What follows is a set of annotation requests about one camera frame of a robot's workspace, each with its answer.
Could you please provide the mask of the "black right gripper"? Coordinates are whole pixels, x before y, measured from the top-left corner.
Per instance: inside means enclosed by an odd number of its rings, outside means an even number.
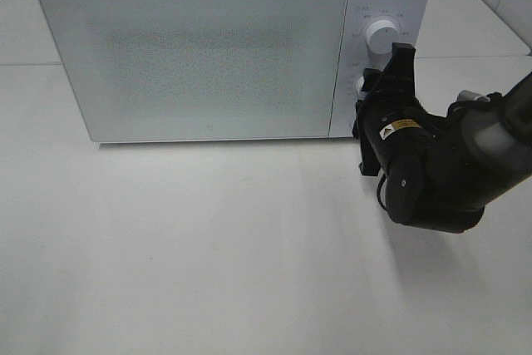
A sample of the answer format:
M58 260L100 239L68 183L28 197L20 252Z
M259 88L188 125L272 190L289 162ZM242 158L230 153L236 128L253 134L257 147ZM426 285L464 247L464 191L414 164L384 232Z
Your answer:
M411 44L394 42L382 71L367 68L363 72L361 93L381 96L356 104L352 135L359 140L359 170L364 176L378 176L398 157L423 155L432 145L432 134L423 122L426 111L411 98L415 96L415 54Z

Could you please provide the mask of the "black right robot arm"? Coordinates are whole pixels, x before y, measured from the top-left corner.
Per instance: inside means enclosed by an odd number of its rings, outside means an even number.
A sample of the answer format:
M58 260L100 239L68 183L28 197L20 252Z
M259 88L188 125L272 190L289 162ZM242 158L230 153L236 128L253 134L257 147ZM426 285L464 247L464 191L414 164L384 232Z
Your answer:
M405 226L460 234L485 207L531 175L531 80L508 93L462 91L444 116L416 98L414 57L394 43L381 69L366 69L352 134L377 200Z

